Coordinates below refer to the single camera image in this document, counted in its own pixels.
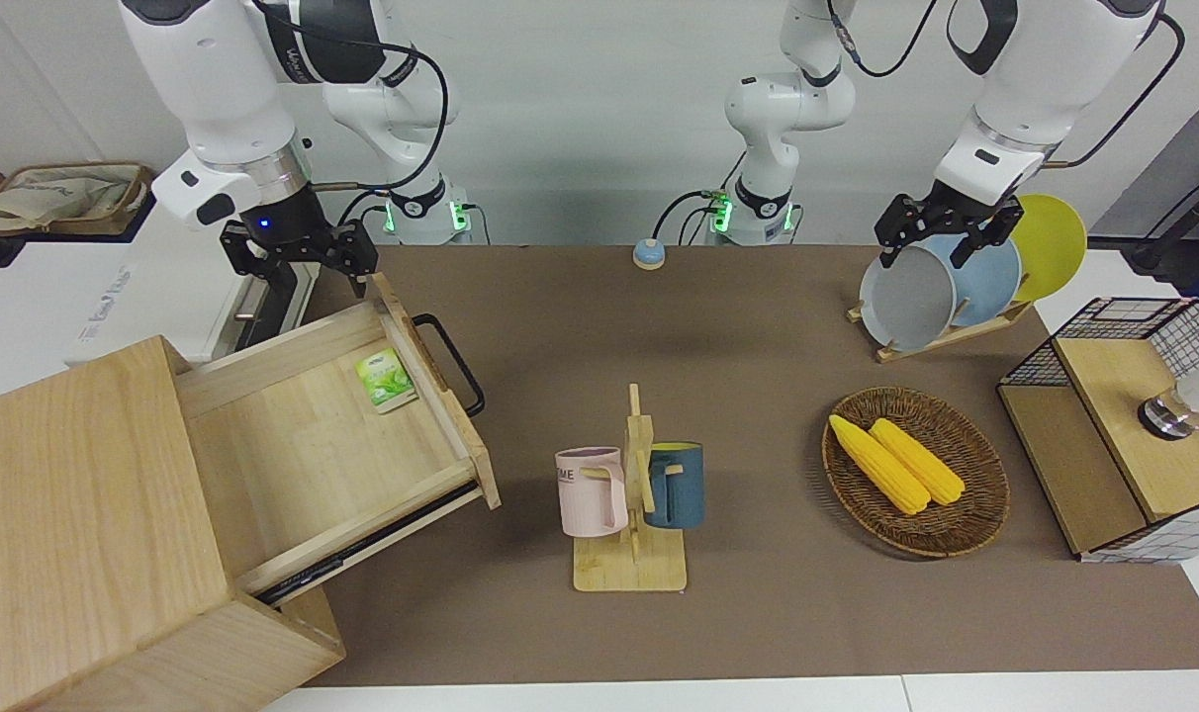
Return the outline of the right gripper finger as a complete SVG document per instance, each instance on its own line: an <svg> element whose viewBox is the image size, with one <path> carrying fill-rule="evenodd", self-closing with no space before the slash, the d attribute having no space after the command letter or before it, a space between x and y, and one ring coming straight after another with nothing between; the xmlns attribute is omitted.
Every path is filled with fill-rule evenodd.
<svg viewBox="0 0 1199 712"><path fill-rule="evenodd" d="M378 251L363 221L343 222L335 229L335 270L345 274L353 292L364 298L366 279L378 266Z"/></svg>
<svg viewBox="0 0 1199 712"><path fill-rule="evenodd" d="M223 249L236 274L263 279L261 258L248 247L248 230L242 222L225 222Z"/></svg>

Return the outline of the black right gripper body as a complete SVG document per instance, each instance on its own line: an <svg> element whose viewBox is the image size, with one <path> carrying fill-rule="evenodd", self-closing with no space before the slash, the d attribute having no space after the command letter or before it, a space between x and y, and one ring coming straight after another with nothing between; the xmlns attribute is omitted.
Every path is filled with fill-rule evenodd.
<svg viewBox="0 0 1199 712"><path fill-rule="evenodd" d="M269 255L335 266L335 229L311 182L279 203L239 212L236 221L248 230L248 242Z"/></svg>

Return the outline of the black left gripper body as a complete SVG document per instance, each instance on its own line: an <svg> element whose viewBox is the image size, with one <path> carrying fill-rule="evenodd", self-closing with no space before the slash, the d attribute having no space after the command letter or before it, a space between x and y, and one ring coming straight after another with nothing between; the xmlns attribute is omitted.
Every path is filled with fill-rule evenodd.
<svg viewBox="0 0 1199 712"><path fill-rule="evenodd" d="M1023 218L1020 200L1006 197L1001 203L980 203L944 182L930 185L924 198L904 197L903 240L906 243L935 234L965 234L976 243L1002 243Z"/></svg>

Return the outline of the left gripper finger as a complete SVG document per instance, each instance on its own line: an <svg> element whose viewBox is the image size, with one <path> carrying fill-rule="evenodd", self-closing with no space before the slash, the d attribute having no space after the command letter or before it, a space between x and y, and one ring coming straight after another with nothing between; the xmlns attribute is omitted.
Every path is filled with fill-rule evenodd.
<svg viewBox="0 0 1199 712"><path fill-rule="evenodd" d="M977 252L998 245L999 239L993 237L992 234L984 231L968 233L966 237L963 237L962 242L951 253L952 266L962 268Z"/></svg>
<svg viewBox="0 0 1199 712"><path fill-rule="evenodd" d="M876 240L881 247L879 257L882 268L888 268L904 246L910 243L915 230L915 200L911 197L894 197L876 221Z"/></svg>

